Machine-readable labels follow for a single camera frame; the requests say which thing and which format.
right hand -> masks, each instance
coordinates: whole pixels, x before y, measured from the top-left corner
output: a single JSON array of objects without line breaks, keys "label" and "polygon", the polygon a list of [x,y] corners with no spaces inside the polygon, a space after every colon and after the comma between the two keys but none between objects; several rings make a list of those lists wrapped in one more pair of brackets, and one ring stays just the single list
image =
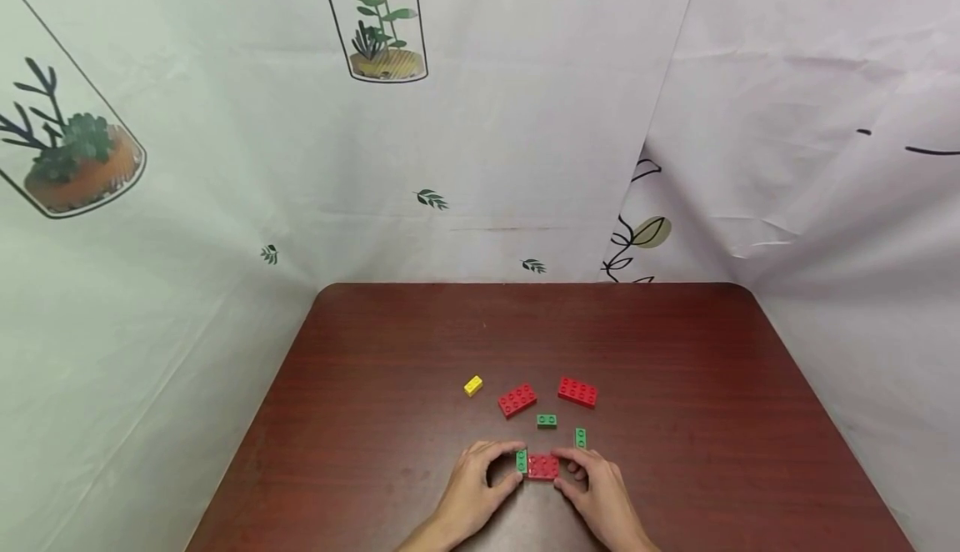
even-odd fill
[{"label": "right hand", "polygon": [[553,486],[573,502],[604,545],[612,552],[658,552],[640,525],[619,466],[607,462],[596,450],[555,449],[551,453],[570,461],[567,469],[576,481],[587,478],[587,491],[560,478],[554,479]]}]

white backdrop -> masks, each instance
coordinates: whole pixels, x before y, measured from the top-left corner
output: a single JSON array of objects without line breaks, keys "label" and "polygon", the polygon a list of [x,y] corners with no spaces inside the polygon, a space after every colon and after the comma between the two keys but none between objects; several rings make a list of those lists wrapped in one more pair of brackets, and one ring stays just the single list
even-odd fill
[{"label": "white backdrop", "polygon": [[62,212],[0,145],[0,549],[182,547],[330,282],[594,279],[750,288],[960,546],[960,0],[392,0],[422,64],[358,58],[354,0],[29,2],[76,64],[0,0],[0,114],[42,132],[36,57],[59,136],[147,162],[66,158]]},{"label": "white backdrop", "polygon": [[688,4],[389,0],[378,55],[373,0],[26,1],[0,549],[31,552],[181,549],[329,282],[595,279]]},{"label": "white backdrop", "polygon": [[691,0],[646,142],[662,172],[622,211],[689,236],[634,248],[626,278],[758,296],[910,540],[935,552],[960,549],[960,156],[906,148],[960,149],[958,10]]}]

glass jar illustration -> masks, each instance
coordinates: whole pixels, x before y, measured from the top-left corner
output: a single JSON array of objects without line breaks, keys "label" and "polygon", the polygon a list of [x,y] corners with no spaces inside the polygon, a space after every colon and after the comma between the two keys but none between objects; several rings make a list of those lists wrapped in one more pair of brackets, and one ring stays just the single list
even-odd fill
[{"label": "glass jar illustration", "polygon": [[428,75],[419,0],[328,0],[350,77],[410,83]]},{"label": "glass jar illustration", "polygon": [[27,0],[0,0],[0,13],[0,177],[49,218],[113,202],[144,149]]}]

hand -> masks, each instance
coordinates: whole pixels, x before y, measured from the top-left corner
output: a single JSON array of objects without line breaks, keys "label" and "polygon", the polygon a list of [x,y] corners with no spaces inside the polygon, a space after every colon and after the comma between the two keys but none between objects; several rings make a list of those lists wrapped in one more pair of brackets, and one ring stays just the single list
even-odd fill
[{"label": "hand", "polygon": [[487,469],[501,454],[524,447],[523,442],[477,442],[461,452],[437,509],[400,544],[397,552],[447,552],[480,531],[494,510],[523,481],[523,475],[514,470],[490,487]]},{"label": "hand", "polygon": [[608,463],[596,450],[555,449],[552,454],[570,461],[567,469],[576,481],[587,478],[587,491],[563,479],[555,479],[553,484],[573,502],[590,531],[604,545],[612,552],[658,551],[640,525],[619,466]]}]

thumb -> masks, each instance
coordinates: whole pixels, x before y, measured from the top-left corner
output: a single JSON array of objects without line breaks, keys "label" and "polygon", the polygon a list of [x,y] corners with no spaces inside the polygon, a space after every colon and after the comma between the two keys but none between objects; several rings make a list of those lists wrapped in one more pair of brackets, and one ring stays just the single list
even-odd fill
[{"label": "thumb", "polygon": [[577,489],[576,486],[563,481],[563,479],[560,477],[554,479],[553,487],[560,489],[563,495],[567,496],[567,500],[573,502],[573,506],[580,510],[580,504],[583,501],[583,492],[580,489]]},{"label": "thumb", "polygon": [[495,484],[495,486],[491,488],[491,491],[493,492],[493,501],[497,503],[498,507],[503,504],[503,501],[507,499],[507,496],[510,495],[522,481],[522,472],[514,470],[510,475],[507,475],[501,479],[499,483]]}]

